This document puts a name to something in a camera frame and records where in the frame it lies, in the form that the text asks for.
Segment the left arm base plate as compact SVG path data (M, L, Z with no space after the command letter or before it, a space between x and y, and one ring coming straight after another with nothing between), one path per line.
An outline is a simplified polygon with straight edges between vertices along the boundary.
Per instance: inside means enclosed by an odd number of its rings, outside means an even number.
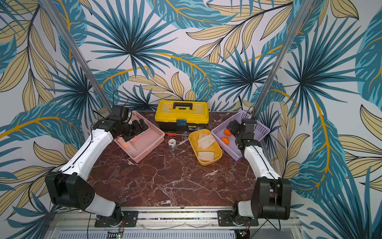
M138 211L121 211L110 217L96 216L96 228L134 228L138 219Z

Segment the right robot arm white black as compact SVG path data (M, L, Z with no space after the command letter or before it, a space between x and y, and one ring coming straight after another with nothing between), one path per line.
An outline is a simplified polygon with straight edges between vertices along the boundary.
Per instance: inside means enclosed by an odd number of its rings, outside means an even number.
M256 177L251 199L236 202L232 208L236 224L258 218L287 220L290 216L291 183L279 176L266 159L259 141L255 140L255 128L254 119L234 120L227 127Z

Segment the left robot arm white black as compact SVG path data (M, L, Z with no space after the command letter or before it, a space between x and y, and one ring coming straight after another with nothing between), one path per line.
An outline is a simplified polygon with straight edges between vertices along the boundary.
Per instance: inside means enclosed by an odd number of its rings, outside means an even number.
M98 195L88 178L100 155L117 137L130 141L146 130L148 126L143 119L99 120L75 156L58 172L50 172L45 177L52 203L119 220L121 211L117 204Z

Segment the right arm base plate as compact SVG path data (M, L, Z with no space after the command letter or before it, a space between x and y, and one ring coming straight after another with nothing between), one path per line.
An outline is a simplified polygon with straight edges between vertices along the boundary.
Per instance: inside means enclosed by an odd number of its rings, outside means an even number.
M218 225L220 227L258 226L258 220L235 214L232 210L217 211Z

